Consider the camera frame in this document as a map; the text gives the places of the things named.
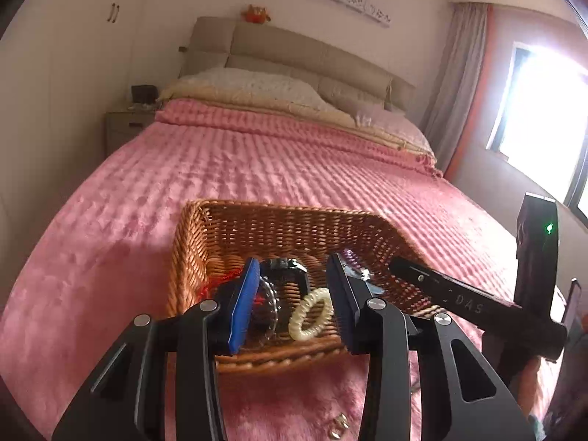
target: drawer handle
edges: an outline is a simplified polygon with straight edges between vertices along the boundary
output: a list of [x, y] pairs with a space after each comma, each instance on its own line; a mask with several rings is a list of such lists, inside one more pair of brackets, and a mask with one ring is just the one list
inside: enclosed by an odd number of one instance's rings
[[114, 18], [112, 19], [113, 23], [116, 23], [116, 19], [118, 18], [118, 12], [121, 11], [121, 6], [117, 5], [116, 6], [116, 13], [114, 14]]
[[111, 14], [110, 14], [110, 16], [108, 17], [108, 20], [107, 20], [108, 23], [110, 23], [112, 21], [112, 15], [114, 14], [115, 7], [116, 7], [116, 5], [113, 3], [112, 4], [112, 8], [111, 8]]

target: metal screw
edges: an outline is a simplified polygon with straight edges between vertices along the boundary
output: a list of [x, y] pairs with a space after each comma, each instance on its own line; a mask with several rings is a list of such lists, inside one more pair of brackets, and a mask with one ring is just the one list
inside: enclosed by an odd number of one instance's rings
[[435, 315], [435, 321], [440, 325], [449, 325], [451, 323], [451, 317], [446, 313], [438, 313]]
[[133, 321], [135, 326], [145, 326], [148, 325], [151, 321], [151, 317], [146, 313], [142, 313], [141, 315], [137, 315]]
[[216, 309], [217, 306], [218, 304], [214, 300], [203, 300], [200, 302], [200, 309], [202, 312], [211, 312]]
[[383, 310], [386, 308], [386, 302], [382, 299], [369, 299], [367, 301], [367, 306], [372, 310]]
[[333, 424], [329, 431], [329, 439], [341, 439], [345, 432], [349, 429], [349, 422], [344, 413], [333, 419]]

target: pink blanket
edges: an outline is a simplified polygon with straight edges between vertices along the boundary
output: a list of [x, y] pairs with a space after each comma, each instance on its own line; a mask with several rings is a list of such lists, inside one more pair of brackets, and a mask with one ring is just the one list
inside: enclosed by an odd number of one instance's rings
[[[513, 294], [513, 237], [426, 159], [285, 116], [172, 101], [55, 216], [8, 300], [0, 374], [45, 437], [134, 315], [165, 316], [175, 225], [197, 198], [369, 210], [404, 230], [434, 268]], [[462, 326], [479, 346], [479, 332]], [[540, 371], [539, 416], [558, 372]], [[339, 412], [357, 433], [366, 373], [365, 359], [342, 355], [271, 382], [223, 376], [229, 439], [325, 439]]]

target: white pillow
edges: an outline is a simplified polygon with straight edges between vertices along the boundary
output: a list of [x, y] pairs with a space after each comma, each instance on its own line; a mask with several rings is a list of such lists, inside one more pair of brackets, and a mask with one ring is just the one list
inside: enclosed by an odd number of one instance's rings
[[355, 127], [349, 114], [323, 101], [308, 83], [289, 76], [217, 67], [178, 79], [161, 92], [159, 99], [180, 97], [281, 111], [347, 128]]
[[390, 111], [378, 104], [346, 97], [337, 98], [334, 104], [354, 118], [358, 129], [372, 133], [385, 133], [405, 148], [433, 155], [427, 138], [405, 117], [401, 109], [394, 108]]

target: pillow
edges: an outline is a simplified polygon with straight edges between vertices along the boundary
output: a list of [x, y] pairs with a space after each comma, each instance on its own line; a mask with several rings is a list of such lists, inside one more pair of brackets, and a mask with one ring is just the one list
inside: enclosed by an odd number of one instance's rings
[[324, 76], [320, 79], [317, 92], [322, 99], [331, 104], [334, 104], [335, 107], [337, 107], [335, 104], [337, 99], [347, 98], [362, 101], [364, 103], [379, 104], [381, 106], [384, 105], [384, 101], [382, 99], [377, 98], [372, 94], [366, 93], [361, 89], [346, 85], [341, 81], [329, 78], [328, 76]]
[[348, 114], [323, 101], [311, 85], [284, 75], [239, 68], [211, 68], [178, 79], [161, 92], [159, 99], [180, 97], [280, 111], [346, 128], [355, 127]]
[[393, 108], [389, 111], [377, 104], [343, 97], [337, 98], [335, 105], [354, 118], [358, 129], [374, 135], [383, 133], [388, 140], [390, 137], [398, 140], [402, 147], [433, 156], [427, 138], [405, 117], [401, 109]]

